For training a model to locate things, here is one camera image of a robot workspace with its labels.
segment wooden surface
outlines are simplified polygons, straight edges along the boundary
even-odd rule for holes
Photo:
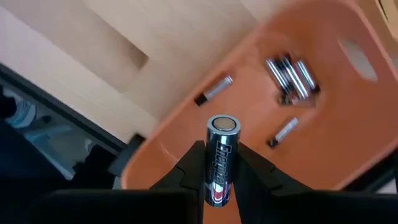
[[[1,6],[0,30],[1,63],[124,141],[152,132],[150,114]]]
[[[0,0],[0,61],[127,142],[286,2]]]
[[[357,0],[358,5],[393,59],[397,59],[398,55],[398,10],[396,2],[396,0]]]

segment energizer logo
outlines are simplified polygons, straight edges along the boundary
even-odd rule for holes
[[[220,186],[224,186],[228,175],[226,171],[226,163],[229,153],[231,153],[231,146],[217,141],[216,161],[214,161],[212,165],[215,169],[215,182]]]

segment black battery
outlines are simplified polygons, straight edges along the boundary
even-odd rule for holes
[[[207,122],[205,200],[214,207],[229,202],[241,124],[228,115],[216,115]]]

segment aa battery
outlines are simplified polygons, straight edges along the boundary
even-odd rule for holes
[[[269,147],[277,146],[299,124],[299,120],[290,120],[273,138],[267,141]]]
[[[297,96],[300,100],[306,100],[309,97],[308,91],[305,89],[303,82],[300,77],[297,75],[294,67],[291,64],[291,59],[288,57],[282,58],[282,64],[285,67],[285,71],[289,76],[295,91],[297,92]]]
[[[195,103],[198,106],[201,106],[202,104],[206,103],[207,101],[213,99],[217,94],[219,94],[221,91],[225,90],[227,87],[231,86],[233,83],[232,77],[229,75],[225,78],[223,78],[217,85],[213,86],[209,91],[206,91],[204,93],[201,93],[199,96],[195,98]]]
[[[275,80],[277,80],[283,93],[288,94],[289,93],[289,82],[288,82],[287,78],[280,72],[275,60],[268,59],[268,60],[266,60],[266,64],[267,64],[268,69],[274,75]]]
[[[240,130],[239,120],[228,115],[216,115],[207,122],[205,200],[211,206],[229,202]]]
[[[300,72],[300,74],[304,77],[305,81],[307,82],[308,86],[311,89],[312,93],[318,93],[320,91],[319,86],[317,85],[317,83],[315,82],[315,80],[313,79],[310,71],[308,71],[307,66],[305,66],[305,63],[303,60],[298,60],[295,63],[296,67],[298,68],[298,71]]]

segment orange tray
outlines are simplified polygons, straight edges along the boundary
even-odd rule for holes
[[[341,40],[358,43],[378,74],[363,79]],[[305,58],[322,92],[314,108],[282,107],[264,67],[281,52]],[[194,98],[230,74],[234,83],[199,107]],[[137,151],[122,176],[125,189],[148,189],[205,139],[206,122],[230,114],[241,124],[241,142],[314,189],[341,189],[398,145],[398,76],[380,40],[354,1],[296,2],[249,34],[165,119]],[[275,150],[266,140],[298,117]],[[205,203],[205,223],[239,223],[234,193],[222,209]]]

